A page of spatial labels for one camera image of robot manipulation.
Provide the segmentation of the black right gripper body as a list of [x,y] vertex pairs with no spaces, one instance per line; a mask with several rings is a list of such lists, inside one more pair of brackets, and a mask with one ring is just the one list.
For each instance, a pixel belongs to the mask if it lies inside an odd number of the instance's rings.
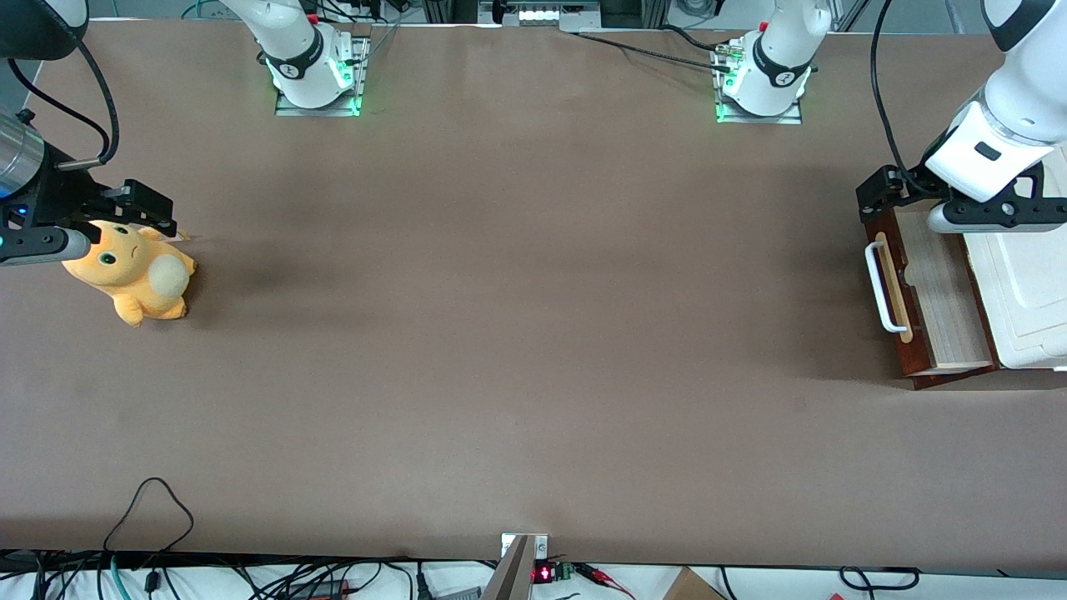
[[46,142],[43,160],[29,181],[7,194],[7,224],[16,228],[64,227],[68,222],[103,219],[114,214],[109,187],[100,185],[85,170],[60,171],[57,163],[68,160],[67,153]]

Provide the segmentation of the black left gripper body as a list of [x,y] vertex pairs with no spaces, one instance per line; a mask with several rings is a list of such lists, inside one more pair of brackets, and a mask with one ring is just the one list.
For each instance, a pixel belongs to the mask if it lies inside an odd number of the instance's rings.
[[980,202],[950,191],[945,219],[1066,219],[1066,200],[1044,193],[1044,163],[1026,168],[991,200]]

